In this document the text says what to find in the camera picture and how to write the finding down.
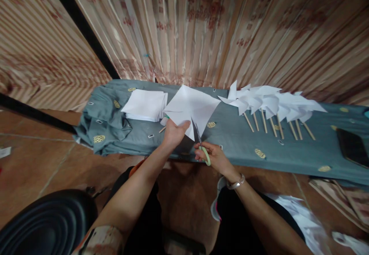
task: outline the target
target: green scissor handle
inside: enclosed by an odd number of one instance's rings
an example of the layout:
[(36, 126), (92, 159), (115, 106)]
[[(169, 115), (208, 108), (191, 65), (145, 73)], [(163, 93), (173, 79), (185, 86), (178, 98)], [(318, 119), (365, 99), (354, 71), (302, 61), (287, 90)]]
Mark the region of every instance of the green scissor handle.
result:
[(205, 163), (206, 163), (207, 166), (210, 166), (211, 162), (210, 162), (209, 154), (208, 154), (208, 151), (206, 150), (206, 148), (202, 147), (202, 146), (199, 146), (199, 150), (202, 150), (205, 153), (205, 155), (206, 155)]

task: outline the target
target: black pants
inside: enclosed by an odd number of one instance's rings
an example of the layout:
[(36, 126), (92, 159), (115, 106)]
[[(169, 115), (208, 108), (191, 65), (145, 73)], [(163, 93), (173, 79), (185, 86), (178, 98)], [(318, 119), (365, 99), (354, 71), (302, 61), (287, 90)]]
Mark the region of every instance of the black pants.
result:
[[(114, 183), (108, 201), (128, 180), (132, 167), (128, 168)], [(126, 244), (125, 255), (165, 254), (163, 246), (163, 225), (161, 207), (157, 198), (159, 187), (155, 183), (142, 213), (132, 230)], [(290, 213), (271, 198), (258, 193), (305, 241), (302, 231)], [(265, 254), (249, 216), (234, 190), (222, 189), (217, 206), (222, 218), (218, 236), (211, 255), (216, 254)]]

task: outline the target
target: bamboo skewer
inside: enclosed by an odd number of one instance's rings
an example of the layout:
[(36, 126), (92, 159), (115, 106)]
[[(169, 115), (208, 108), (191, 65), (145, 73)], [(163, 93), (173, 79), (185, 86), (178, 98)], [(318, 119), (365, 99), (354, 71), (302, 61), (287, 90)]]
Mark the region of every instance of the bamboo skewer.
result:
[(249, 126), (250, 126), (250, 128), (251, 128), (251, 131), (252, 131), (252, 132), (254, 132), (254, 129), (253, 129), (253, 127), (251, 126), (251, 123), (250, 123), (249, 119), (248, 119), (248, 118), (247, 118), (247, 116), (246, 116), (246, 113), (243, 113), (243, 115), (245, 116), (245, 118), (246, 118), (246, 120), (247, 120), (247, 123), (249, 124)]
[(278, 125), (279, 125), (279, 131), (281, 132), (282, 140), (284, 140), (283, 130), (282, 130), (281, 122), (279, 121), (278, 114), (277, 114), (277, 120), (278, 120)]
[(258, 125), (258, 121), (256, 120), (255, 113), (253, 114), (253, 116), (254, 116), (254, 120), (255, 120), (256, 130), (259, 131), (259, 125)]
[(273, 123), (273, 119), (272, 118), (270, 118), (270, 123), (272, 124), (272, 127), (273, 127), (274, 136), (278, 137), (277, 136), (277, 132), (276, 132), (276, 128), (274, 127), (274, 123)]
[(297, 120), (295, 120), (295, 122), (296, 122), (297, 132), (299, 133), (300, 140), (302, 140), (303, 139), (303, 136), (301, 135), (301, 130), (300, 130), (299, 122)]
[(305, 126), (306, 130), (309, 132), (311, 138), (316, 141), (314, 135), (311, 133), (311, 130), (309, 129), (308, 125), (306, 123), (303, 123), (303, 125)]
[(295, 132), (295, 129), (293, 128), (293, 125), (291, 122), (288, 122), (289, 123), (289, 126), (291, 127), (291, 130), (292, 130), (292, 133), (293, 133), (293, 136), (295, 137), (295, 140), (297, 141), (297, 136), (296, 136), (296, 132)]
[(265, 118), (264, 118), (263, 110), (260, 110), (260, 112), (261, 112), (261, 116), (262, 116), (262, 118), (263, 118), (263, 123), (264, 123), (265, 133), (268, 133), (268, 130), (266, 129), (266, 123), (265, 123)]

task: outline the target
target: striped curtain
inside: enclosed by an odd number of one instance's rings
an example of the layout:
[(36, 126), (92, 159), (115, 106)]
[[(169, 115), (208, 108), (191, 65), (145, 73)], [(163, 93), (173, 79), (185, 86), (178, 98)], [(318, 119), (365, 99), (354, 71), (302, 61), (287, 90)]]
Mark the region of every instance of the striped curtain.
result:
[(111, 78), (59, 0), (0, 0), (0, 91), (36, 108), (83, 109)]
[(76, 0), (122, 78), (369, 105), (368, 0)]

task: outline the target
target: gray-green tablecloth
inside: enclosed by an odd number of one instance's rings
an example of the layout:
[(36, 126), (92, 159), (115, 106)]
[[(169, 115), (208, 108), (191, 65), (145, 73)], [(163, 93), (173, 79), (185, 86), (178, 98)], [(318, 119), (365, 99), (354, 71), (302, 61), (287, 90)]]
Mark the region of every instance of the gray-green tablecloth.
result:
[[(94, 153), (103, 156), (112, 153), (146, 156), (162, 142), (164, 133), (159, 134), (163, 128), (160, 123), (127, 120), (124, 113), (120, 112), (131, 95), (128, 91), (130, 88), (167, 92), (169, 102), (180, 86), (115, 79), (95, 88), (79, 125), (75, 127), (78, 135), (76, 139), (80, 137), (78, 141), (91, 146)], [(228, 95), (228, 90), (224, 89), (195, 89), (214, 98), (218, 95), (223, 97)], [(268, 133), (264, 132), (260, 112), (255, 113), (260, 131), (256, 131), (254, 119), (246, 112), (254, 127), (253, 133), (245, 117), (238, 116), (237, 107), (223, 102), (218, 105), (209, 120), (216, 123), (215, 127), (207, 127), (202, 140), (222, 145), (225, 155), (234, 165), (344, 179), (369, 185), (369, 169), (343, 158), (336, 131), (331, 127), (336, 126), (361, 136), (368, 152), (369, 119), (363, 115), (367, 107), (327, 103), (321, 105), (328, 113), (315, 111), (312, 118), (307, 121), (316, 141), (311, 139), (303, 126), (301, 126), (303, 140), (296, 141), (288, 123), (284, 120), (282, 127), (285, 139), (282, 140), (282, 145), (278, 142), (281, 140), (279, 131), (276, 138), (269, 121), (267, 121)], [(101, 142), (94, 143), (95, 136), (105, 138)], [(185, 136), (171, 158), (194, 161), (193, 145), (194, 142)], [(266, 158), (260, 158), (255, 149), (261, 150)], [(331, 169), (321, 172), (319, 169), (322, 166), (329, 166)]]

